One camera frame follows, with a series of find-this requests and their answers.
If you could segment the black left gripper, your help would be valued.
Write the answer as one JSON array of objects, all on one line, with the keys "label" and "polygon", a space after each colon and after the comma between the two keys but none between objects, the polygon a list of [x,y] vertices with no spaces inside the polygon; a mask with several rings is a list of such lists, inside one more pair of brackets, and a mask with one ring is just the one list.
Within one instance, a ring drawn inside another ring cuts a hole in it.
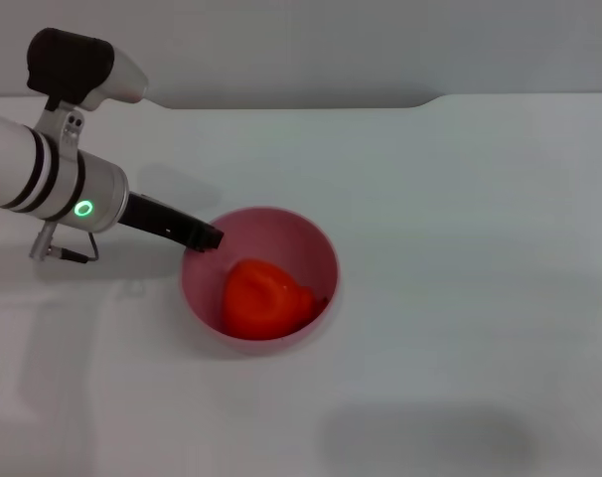
[{"label": "black left gripper", "polygon": [[225,235],[219,229],[186,213],[136,193],[128,195],[118,222],[169,239],[197,252],[218,249]]}]

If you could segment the pink plastic bowl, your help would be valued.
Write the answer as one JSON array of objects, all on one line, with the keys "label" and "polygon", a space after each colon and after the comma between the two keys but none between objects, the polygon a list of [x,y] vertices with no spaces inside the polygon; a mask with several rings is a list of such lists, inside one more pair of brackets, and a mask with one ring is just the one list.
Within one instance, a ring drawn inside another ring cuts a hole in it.
[{"label": "pink plastic bowl", "polygon": [[[294,349],[327,321],[340,284],[340,264],[328,236],[309,219],[279,208],[252,207],[227,213],[214,221],[224,232],[211,252],[187,251],[182,261],[181,288],[188,308],[219,342],[239,353],[267,356]],[[328,300],[325,310],[301,330],[265,341],[237,339],[223,328],[226,277],[244,259],[272,263],[298,284]]]}]

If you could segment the orange toy fruit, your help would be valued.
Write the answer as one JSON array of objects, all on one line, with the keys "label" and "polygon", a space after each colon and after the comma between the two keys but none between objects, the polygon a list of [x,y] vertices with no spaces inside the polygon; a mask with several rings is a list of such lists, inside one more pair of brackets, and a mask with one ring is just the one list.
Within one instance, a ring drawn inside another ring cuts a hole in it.
[{"label": "orange toy fruit", "polygon": [[259,259],[237,262],[226,277],[224,331],[237,339],[265,341],[293,334],[327,307],[311,288],[285,270]]}]

